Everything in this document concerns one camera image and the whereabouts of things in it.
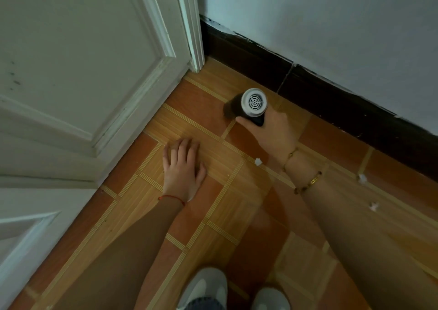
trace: bracelet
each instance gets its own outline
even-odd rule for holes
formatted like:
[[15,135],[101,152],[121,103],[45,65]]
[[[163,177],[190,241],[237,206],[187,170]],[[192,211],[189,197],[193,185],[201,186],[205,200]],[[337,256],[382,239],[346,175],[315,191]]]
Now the bracelet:
[[176,198],[176,199],[178,199],[178,201],[181,202],[181,204],[183,204],[183,206],[186,206],[186,203],[185,203],[181,198],[176,197],[176,196],[172,196],[172,195],[162,195],[162,196],[158,197],[158,200],[162,199],[163,197],[172,197],[172,198]]
[[297,152],[297,151],[298,151],[298,148],[295,148],[295,150],[293,150],[291,153],[289,153],[289,155],[288,155],[288,157],[287,157],[287,159],[286,159],[286,162],[285,162],[284,165],[283,165],[283,172],[286,171],[286,164],[287,164],[287,162],[289,161],[290,158],[292,158],[293,154],[294,154],[295,152]]
[[306,186],[304,186],[304,187],[302,187],[301,188],[301,190],[300,189],[298,189],[298,188],[295,188],[294,189],[294,191],[293,191],[293,193],[295,194],[295,195],[298,195],[298,194],[302,194],[304,191],[306,191],[307,189],[309,189],[312,185],[314,185],[315,183],[316,183],[316,181],[318,181],[318,179],[319,179],[319,177],[322,175],[322,172],[321,171],[318,171],[318,173],[315,175],[315,177],[306,185]]

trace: forearm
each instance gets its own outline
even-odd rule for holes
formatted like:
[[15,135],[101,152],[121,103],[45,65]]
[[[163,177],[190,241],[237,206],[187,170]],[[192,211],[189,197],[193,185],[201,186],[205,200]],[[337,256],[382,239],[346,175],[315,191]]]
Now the forearm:
[[[317,173],[299,152],[287,164],[302,187]],[[437,291],[426,275],[386,235],[322,176],[302,194],[333,251],[373,309],[436,309]]]
[[57,309],[133,309],[145,276],[181,210],[163,198],[118,236],[63,295]]

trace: dark brown baseboard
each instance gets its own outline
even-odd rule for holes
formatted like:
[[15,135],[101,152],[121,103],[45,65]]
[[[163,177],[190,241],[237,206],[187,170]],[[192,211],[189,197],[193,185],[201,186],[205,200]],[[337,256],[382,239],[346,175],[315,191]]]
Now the dark brown baseboard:
[[438,181],[438,138],[392,113],[293,67],[241,36],[201,21],[204,52],[408,167]]

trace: shoe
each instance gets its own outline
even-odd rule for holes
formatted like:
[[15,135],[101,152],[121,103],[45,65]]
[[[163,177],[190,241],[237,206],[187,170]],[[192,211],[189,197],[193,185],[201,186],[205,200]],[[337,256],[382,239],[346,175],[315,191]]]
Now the shoe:
[[184,309],[191,301],[200,297],[216,299],[226,309],[227,294],[227,277],[221,270],[216,268],[200,269],[182,293],[177,310]]
[[278,289],[264,287],[255,296],[251,310],[290,310],[290,304]]

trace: tiled floor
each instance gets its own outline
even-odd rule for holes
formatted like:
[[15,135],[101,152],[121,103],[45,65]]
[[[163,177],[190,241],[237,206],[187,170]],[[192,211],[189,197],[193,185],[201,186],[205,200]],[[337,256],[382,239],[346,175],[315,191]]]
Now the tiled floor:
[[[30,279],[11,309],[49,309],[87,265],[148,212],[162,191],[168,141],[201,141],[209,171],[180,213],[142,287],[136,309],[174,309],[189,275],[203,264],[229,278],[229,308],[242,309],[260,284],[279,284],[294,309],[368,309],[293,184],[222,104],[257,83],[208,59],[189,72],[101,189]],[[438,185],[262,88],[286,112],[299,147],[346,200],[438,282]],[[257,167],[255,158],[264,165]],[[362,186],[356,175],[370,181]],[[377,212],[370,202],[379,202]]]

